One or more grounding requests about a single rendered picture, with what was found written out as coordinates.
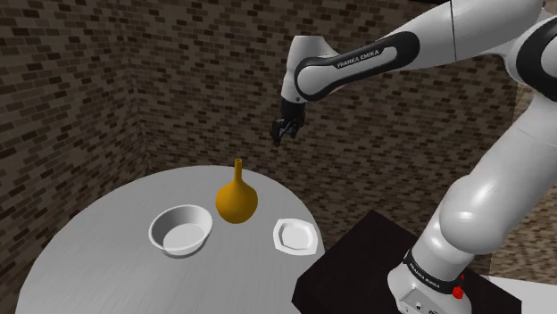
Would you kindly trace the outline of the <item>orange long-necked vase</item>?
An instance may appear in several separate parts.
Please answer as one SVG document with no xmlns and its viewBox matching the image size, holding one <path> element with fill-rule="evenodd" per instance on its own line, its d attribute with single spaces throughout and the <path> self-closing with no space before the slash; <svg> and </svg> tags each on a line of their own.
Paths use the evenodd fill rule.
<svg viewBox="0 0 557 314">
<path fill-rule="evenodd" d="M 258 206 L 258 194 L 242 177 L 243 160 L 235 159 L 232 180 L 223 186 L 215 197 L 215 207 L 220 216 L 231 224 L 248 221 Z"/>
</svg>

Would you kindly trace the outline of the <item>grey round table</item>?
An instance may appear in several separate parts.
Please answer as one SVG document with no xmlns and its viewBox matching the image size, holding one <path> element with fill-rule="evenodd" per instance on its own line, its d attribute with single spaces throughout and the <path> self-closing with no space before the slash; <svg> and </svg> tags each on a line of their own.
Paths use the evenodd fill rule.
<svg viewBox="0 0 557 314">
<path fill-rule="evenodd" d="M 258 194 L 254 215 L 237 225 L 215 217 L 204 246 L 181 259 L 151 244 L 152 221 L 182 204 L 214 211 L 232 168 L 165 170 L 98 199 L 40 253 L 15 314 L 299 314 L 295 283 L 316 256 L 278 251 L 272 233 L 279 219 L 313 216 L 277 181 L 242 176 Z"/>
</svg>

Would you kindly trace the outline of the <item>dark robot stand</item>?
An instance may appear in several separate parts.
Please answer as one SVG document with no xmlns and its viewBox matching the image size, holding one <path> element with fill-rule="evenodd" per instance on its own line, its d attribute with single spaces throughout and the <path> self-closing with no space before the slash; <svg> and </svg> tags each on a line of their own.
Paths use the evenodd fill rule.
<svg viewBox="0 0 557 314">
<path fill-rule="evenodd" d="M 470 270 L 433 215 L 416 237 L 370 211 L 298 279 L 301 314 L 522 314 L 522 302 Z"/>
</svg>

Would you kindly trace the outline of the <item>white bowl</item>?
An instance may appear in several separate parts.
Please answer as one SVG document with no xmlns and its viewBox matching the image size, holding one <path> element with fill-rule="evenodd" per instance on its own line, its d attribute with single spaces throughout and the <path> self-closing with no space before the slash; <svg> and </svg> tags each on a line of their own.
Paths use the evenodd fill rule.
<svg viewBox="0 0 557 314">
<path fill-rule="evenodd" d="M 206 243 L 213 227 L 213 216 L 194 204 L 174 206 L 160 213 L 150 224 L 151 244 L 171 257 L 195 254 Z"/>
</svg>

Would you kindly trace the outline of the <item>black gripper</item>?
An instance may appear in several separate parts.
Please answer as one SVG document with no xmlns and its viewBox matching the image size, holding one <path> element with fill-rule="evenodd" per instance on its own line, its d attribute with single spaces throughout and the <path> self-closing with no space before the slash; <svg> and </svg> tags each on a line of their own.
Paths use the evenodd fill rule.
<svg viewBox="0 0 557 314">
<path fill-rule="evenodd" d="M 280 105 L 281 119 L 271 124 L 271 138 L 274 146 L 279 146 L 285 132 L 292 139 L 296 139 L 305 118 L 305 103 L 292 103 L 286 99 Z"/>
</svg>

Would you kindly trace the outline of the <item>white octagonal plate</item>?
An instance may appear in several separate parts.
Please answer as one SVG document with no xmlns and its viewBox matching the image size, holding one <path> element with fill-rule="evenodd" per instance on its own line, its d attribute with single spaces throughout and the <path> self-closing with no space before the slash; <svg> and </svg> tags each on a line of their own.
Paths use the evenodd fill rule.
<svg viewBox="0 0 557 314">
<path fill-rule="evenodd" d="M 275 249 L 293 256 L 317 253 L 318 235 L 315 226 L 301 219 L 279 219 L 273 228 Z"/>
</svg>

